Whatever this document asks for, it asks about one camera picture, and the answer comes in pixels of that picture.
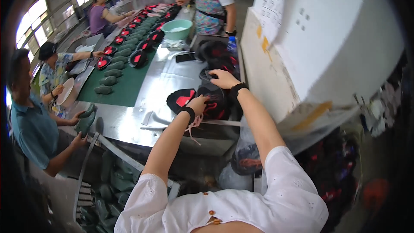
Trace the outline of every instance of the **black wristband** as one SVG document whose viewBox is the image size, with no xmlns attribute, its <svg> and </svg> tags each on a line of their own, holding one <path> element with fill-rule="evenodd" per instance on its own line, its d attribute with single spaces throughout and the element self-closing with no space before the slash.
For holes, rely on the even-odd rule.
<svg viewBox="0 0 414 233">
<path fill-rule="evenodd" d="M 230 95 L 231 95 L 232 97 L 234 97 L 235 99 L 237 99 L 237 96 L 238 96 L 238 91 L 239 91 L 240 89 L 242 89 L 242 88 L 247 88 L 247 89 L 249 89 L 249 88 L 246 86 L 246 84 L 245 84 L 245 83 L 240 83 L 240 84 L 237 84 L 237 85 L 235 85 L 234 87 L 232 87 L 232 88 L 230 89 Z"/>
<path fill-rule="evenodd" d="M 182 112 L 182 111 L 188 112 L 188 114 L 190 115 L 190 121 L 188 122 L 188 125 L 192 124 L 194 122 L 194 119 L 195 119 L 194 110 L 192 108 L 188 107 L 188 106 L 184 106 L 184 107 L 181 107 L 179 113 Z"/>
<path fill-rule="evenodd" d="M 226 31 L 224 31 L 228 36 L 235 36 L 236 34 L 237 34 L 237 31 L 236 30 L 234 30 L 233 32 L 231 32 L 231 33 L 228 33 L 228 32 L 226 32 Z"/>
</svg>

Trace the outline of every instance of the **water bottle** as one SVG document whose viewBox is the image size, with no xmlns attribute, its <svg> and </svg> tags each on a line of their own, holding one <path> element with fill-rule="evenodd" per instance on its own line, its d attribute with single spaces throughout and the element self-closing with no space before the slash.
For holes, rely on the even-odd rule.
<svg viewBox="0 0 414 233">
<path fill-rule="evenodd" d="M 231 52 L 231 54 L 233 56 L 237 57 L 237 45 L 235 43 L 235 37 L 234 36 L 229 37 L 229 42 L 227 44 L 227 50 L 229 52 Z"/>
</svg>

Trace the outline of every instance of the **plastic basin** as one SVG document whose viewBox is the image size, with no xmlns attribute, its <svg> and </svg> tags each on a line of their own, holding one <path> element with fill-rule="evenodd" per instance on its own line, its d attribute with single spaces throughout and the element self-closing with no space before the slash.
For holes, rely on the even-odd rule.
<svg viewBox="0 0 414 233">
<path fill-rule="evenodd" d="M 165 23 L 161 30 L 165 33 L 164 38 L 177 41 L 186 39 L 192 26 L 193 22 L 189 20 L 172 20 Z"/>
<path fill-rule="evenodd" d="M 65 108 L 69 108 L 78 96 L 78 91 L 75 88 L 75 79 L 70 78 L 63 83 L 63 92 L 58 96 L 56 103 Z"/>
</svg>

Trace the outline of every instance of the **purple shirt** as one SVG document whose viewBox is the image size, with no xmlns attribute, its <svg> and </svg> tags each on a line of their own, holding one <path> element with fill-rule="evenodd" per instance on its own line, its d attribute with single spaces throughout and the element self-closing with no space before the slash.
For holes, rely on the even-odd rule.
<svg viewBox="0 0 414 233">
<path fill-rule="evenodd" d="M 91 8 L 89 14 L 89 28 L 91 30 L 91 35 L 100 33 L 106 25 L 109 25 L 109 22 L 105 18 L 101 18 L 104 9 L 104 6 L 94 6 Z"/>
</svg>

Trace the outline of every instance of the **white blouse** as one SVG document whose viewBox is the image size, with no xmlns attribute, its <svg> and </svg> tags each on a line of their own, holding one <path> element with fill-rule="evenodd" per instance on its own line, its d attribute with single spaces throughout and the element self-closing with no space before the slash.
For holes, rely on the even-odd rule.
<svg viewBox="0 0 414 233">
<path fill-rule="evenodd" d="M 134 187 L 114 232 L 191 232 L 211 216 L 221 223 L 242 221 L 263 232 L 320 232 L 328 209 L 312 180 L 287 147 L 267 155 L 265 195 L 246 190 L 187 194 L 167 200 L 161 178 L 144 174 Z"/>
</svg>

